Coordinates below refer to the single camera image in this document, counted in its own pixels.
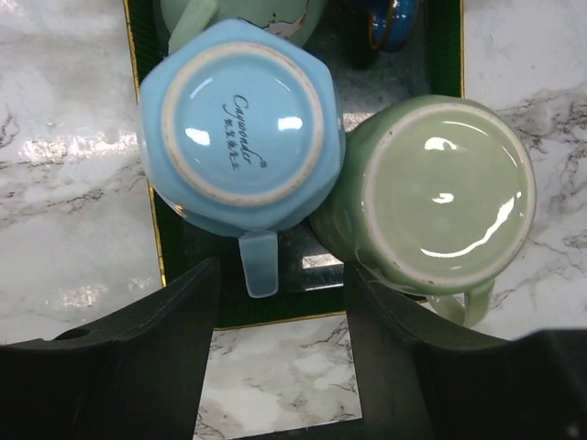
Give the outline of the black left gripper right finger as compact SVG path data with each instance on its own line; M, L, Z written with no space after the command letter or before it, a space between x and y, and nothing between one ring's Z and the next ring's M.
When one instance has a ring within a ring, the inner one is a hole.
M344 269L364 434L369 439L583 439L586 333L514 341L430 312L357 264Z

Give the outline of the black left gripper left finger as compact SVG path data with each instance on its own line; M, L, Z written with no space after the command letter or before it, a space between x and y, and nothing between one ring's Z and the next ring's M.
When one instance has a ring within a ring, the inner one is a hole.
M1 348L4 439L190 439L221 291L209 258L51 339Z

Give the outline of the light green ceramic mug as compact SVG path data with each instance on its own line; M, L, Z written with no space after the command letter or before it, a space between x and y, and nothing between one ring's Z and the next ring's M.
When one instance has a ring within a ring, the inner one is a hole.
M525 244L536 205L514 130L472 100L426 95L348 134L342 172L310 223L337 259L472 327Z

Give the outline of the light blue hexagonal mug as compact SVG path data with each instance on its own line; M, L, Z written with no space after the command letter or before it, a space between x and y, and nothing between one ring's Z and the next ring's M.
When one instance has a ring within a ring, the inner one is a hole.
M238 241L249 296L279 288L278 235L327 198L345 157L324 62L250 23L214 24L139 87L145 172L179 216Z

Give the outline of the mint green bird-print mug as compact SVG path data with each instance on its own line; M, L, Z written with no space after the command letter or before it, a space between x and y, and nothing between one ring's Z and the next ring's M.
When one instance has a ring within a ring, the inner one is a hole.
M303 46L314 32L326 2L323 0L162 0L157 9L170 32L174 53L215 23L237 19Z

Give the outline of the black rectangular tray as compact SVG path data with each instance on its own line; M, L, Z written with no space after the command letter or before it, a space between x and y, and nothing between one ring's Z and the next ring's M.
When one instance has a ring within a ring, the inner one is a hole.
M365 38L352 32L360 22L357 15L338 2L327 7L306 46L333 73L346 129L410 96L462 96L462 9L461 1L423 3L404 47L386 54L372 51ZM188 224L154 190L149 197L163 283L174 281L203 259L219 259L223 283L216 329L344 313L343 265L318 243L308 222L279 235L278 292L267 299L252 299L245 290L236 240Z

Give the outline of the dark blue gold-rimmed cup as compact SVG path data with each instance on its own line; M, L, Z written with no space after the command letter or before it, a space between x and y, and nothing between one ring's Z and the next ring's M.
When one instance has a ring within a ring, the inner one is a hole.
M341 5L359 17L367 29L370 49L392 53L408 40L418 16L417 0L342 1Z

